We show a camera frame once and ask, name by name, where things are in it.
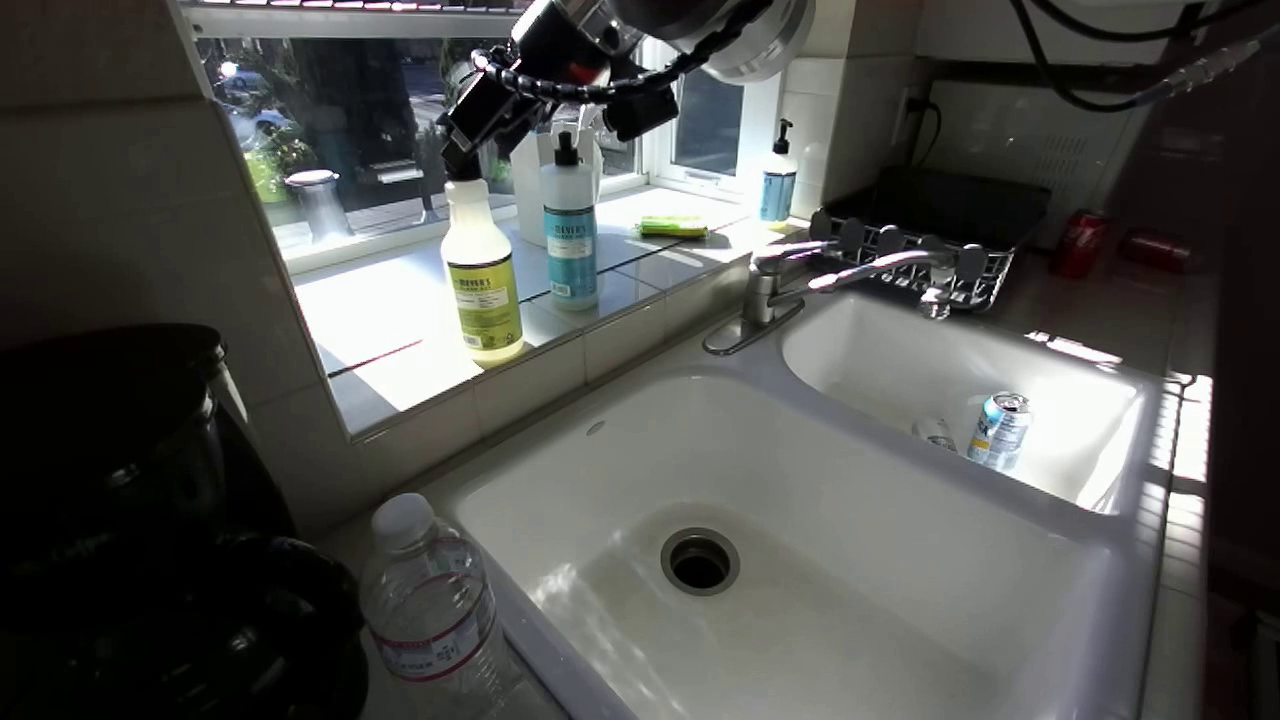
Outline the white double sink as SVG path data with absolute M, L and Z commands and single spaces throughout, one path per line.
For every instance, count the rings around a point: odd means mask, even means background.
M 703 340 L 428 489 L 634 715 L 1139 720 L 1157 378 L 850 292 Z M 965 455 L 1001 391 L 1009 474 Z

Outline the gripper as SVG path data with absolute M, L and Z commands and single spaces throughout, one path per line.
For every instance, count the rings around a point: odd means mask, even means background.
M 553 101 L 539 97 L 643 95 L 643 70 L 630 60 L 641 38 L 612 0 L 535 0 L 511 33 L 515 60 L 507 69 L 475 70 L 442 117 L 445 177 L 477 179 L 489 143 L 509 160 L 553 114 Z

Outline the yellow spray bottle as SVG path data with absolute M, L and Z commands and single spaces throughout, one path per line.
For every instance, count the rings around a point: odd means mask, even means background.
M 493 217 L 477 156 L 447 172 L 445 200 L 449 227 L 440 254 L 460 336 L 479 366 L 499 366 L 522 352 L 524 325 L 513 247 Z

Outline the black coffee maker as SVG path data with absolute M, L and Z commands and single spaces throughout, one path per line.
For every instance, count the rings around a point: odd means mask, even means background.
M 0 351 L 0 720 L 358 720 L 352 573 L 305 543 L 210 325 Z

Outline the red can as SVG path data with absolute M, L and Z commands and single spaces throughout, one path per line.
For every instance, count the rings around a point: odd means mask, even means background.
M 1098 211 L 1074 211 L 1064 224 L 1050 259 L 1050 273 L 1068 279 L 1088 277 L 1101 255 L 1110 225 L 1111 220 Z
M 1117 255 L 1143 266 L 1184 274 L 1190 266 L 1192 250 L 1176 236 L 1135 227 L 1120 240 Z

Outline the blue and white can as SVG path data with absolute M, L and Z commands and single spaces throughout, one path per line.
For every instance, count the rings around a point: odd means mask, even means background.
M 1033 423 L 1030 400 L 1012 391 L 996 392 L 982 404 L 966 457 L 1005 474 L 1018 465 Z

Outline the wall socket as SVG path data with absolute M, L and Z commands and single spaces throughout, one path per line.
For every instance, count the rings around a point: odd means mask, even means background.
M 920 95 L 916 88 L 904 87 L 899 94 L 899 104 L 895 111 L 890 146 L 897 147 L 910 140 L 914 115 L 922 114 L 928 108 L 927 95 Z

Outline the chrome tap lever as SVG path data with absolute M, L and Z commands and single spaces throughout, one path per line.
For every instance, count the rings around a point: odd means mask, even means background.
M 841 250 L 841 243 L 837 240 L 769 243 L 751 255 L 750 273 L 754 275 L 780 275 L 786 263 L 837 250 Z

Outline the pump soap dispenser bottle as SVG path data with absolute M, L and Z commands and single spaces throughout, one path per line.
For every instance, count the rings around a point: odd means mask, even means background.
M 762 191 L 758 219 L 768 227 L 786 225 L 797 182 L 799 164 L 791 155 L 788 131 L 791 120 L 781 118 L 778 133 L 772 143 L 762 172 Z

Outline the window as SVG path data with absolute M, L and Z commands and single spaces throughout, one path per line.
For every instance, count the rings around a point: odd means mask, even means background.
M 438 122 L 474 68 L 504 44 L 532 0 L 177 0 L 215 97 L 244 152 L 278 245 L 311 234 L 284 178 L 340 176 L 353 236 L 444 222 L 445 170 Z M 561 105 L 540 129 L 566 120 L 604 133 L 600 108 Z M 479 155 L 493 202 L 516 202 L 511 160 L 493 143 Z

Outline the blue soap bottle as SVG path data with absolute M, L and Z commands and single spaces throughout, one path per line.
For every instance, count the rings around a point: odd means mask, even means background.
M 570 311 L 598 305 L 596 215 L 591 168 L 575 132 L 556 136 L 552 161 L 540 168 L 543 229 L 552 299 Z

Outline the dish rack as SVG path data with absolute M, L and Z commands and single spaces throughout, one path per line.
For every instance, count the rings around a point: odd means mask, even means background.
M 904 233 L 906 250 L 916 249 L 927 236 L 952 251 L 982 246 L 984 270 L 975 279 L 956 281 L 952 299 L 960 313 L 986 313 L 1016 252 L 1044 224 L 1051 199 L 1051 191 L 1038 184 L 897 165 L 883 169 L 869 186 L 822 205 L 814 215 L 833 233 L 849 220 L 864 225 L 863 241 L 837 255 L 852 265 L 876 260 L 884 225 Z

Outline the metal canister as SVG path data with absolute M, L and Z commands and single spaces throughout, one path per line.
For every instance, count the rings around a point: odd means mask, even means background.
M 338 193 L 340 176 L 329 169 L 300 170 L 284 178 L 297 197 L 311 234 L 311 243 L 342 241 L 353 236 Z

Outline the clear plastic water bottle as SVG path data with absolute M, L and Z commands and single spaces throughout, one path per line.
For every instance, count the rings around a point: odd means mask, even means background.
M 371 519 L 360 606 L 383 666 L 421 720 L 492 720 L 518 684 L 483 551 L 420 493 Z

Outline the chrome tap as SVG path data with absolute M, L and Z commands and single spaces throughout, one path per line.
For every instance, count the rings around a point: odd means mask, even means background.
M 872 263 L 842 269 L 836 273 L 818 275 L 805 286 L 783 291 L 783 273 L 780 275 L 754 275 L 750 273 L 739 316 L 714 329 L 701 343 L 705 352 L 716 356 L 728 356 L 753 345 L 765 334 L 782 327 L 804 309 L 804 299 L 810 295 L 831 293 L 846 284 L 870 279 L 886 272 L 905 266 L 928 266 L 933 275 L 941 278 L 940 290 L 929 288 L 922 297 L 925 306 L 937 307 L 938 316 L 945 316 L 950 302 L 950 283 L 969 272 L 969 259 L 983 260 L 984 255 L 965 249 L 914 249 L 891 252 Z

